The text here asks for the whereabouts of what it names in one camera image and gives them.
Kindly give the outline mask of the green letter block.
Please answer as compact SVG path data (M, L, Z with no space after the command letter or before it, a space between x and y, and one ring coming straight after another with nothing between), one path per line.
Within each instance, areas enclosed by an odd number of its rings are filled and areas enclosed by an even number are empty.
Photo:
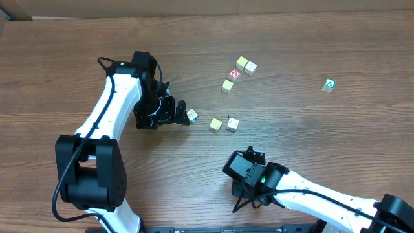
M322 91L330 93L331 91L334 90L335 86L336 86L336 81L327 78L324 85L323 85L323 87L322 87Z

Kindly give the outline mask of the white block upper cluster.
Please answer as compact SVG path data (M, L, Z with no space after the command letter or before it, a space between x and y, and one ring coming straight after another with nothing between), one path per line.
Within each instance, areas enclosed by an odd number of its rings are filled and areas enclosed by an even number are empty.
M252 76L255 73L256 69L257 65L249 61L244 67L244 72L247 73L249 76Z

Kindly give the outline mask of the yellow block upper cluster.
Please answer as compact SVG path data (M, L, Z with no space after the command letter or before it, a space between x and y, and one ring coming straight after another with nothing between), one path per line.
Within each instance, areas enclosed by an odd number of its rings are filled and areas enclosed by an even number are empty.
M240 56L235 64L235 67L241 71L244 71L246 64L248 63L248 59L243 56Z

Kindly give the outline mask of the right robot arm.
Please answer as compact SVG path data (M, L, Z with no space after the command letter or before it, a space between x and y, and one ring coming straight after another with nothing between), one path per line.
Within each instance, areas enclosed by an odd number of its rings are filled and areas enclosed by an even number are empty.
M252 147L234 151L223 172L240 185L233 211L246 205L257 209L275 204L312 215L319 219L315 228L328 225L341 232L412 232L413 207L394 195L382 200L343 194L313 183L278 163L266 162Z

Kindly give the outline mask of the yellow block lower cluster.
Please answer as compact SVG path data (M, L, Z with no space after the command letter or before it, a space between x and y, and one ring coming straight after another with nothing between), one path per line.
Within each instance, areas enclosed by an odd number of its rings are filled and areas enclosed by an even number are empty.
M225 80L221 86L221 91L230 94L233 86L233 82L231 82L230 80Z

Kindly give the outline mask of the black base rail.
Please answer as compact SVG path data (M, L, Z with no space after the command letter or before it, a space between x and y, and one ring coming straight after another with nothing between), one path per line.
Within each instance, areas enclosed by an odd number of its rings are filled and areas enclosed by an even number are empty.
M139 233L317 233L323 232L326 224L285 224L281 227L221 227L221 228L173 228L151 227Z

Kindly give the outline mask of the red circle block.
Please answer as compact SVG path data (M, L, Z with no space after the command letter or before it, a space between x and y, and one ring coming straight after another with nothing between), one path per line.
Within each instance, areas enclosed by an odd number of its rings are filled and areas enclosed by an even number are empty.
M240 78L241 73L237 69L232 69L228 74L228 79L231 82L236 82Z

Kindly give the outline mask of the yellow block cluster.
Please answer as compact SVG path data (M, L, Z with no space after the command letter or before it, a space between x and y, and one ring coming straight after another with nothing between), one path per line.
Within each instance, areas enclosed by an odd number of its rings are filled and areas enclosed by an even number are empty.
M221 86L221 91L230 94L233 86L233 82L231 82L230 80L225 80Z
M240 56L235 64L235 67L241 71L244 71L246 64L248 63L248 59L243 56Z

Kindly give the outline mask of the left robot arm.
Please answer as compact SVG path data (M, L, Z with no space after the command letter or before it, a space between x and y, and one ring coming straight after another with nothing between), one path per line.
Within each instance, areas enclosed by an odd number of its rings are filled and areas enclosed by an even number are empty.
M87 120L73 135L55 144L58 183L52 213L61 222L95 218L104 232L143 232L142 218L126 199L127 173L119 141L133 114L137 129L164 124L188 126L186 103L175 101L170 82L155 79L162 69L148 52L136 51L131 61L97 59L106 75L105 88Z

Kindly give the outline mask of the white patterned block centre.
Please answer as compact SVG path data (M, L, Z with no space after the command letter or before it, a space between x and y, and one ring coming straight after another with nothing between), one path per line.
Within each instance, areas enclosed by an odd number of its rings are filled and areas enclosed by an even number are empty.
M229 118L226 129L232 132L236 132L239 126L239 120L234 118Z

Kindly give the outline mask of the block with blue side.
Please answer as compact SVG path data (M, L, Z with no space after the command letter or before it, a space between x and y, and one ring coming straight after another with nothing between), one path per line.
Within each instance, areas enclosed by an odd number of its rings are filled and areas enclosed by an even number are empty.
M187 111L187 116L190 124L194 124L199 119L199 115L193 109Z

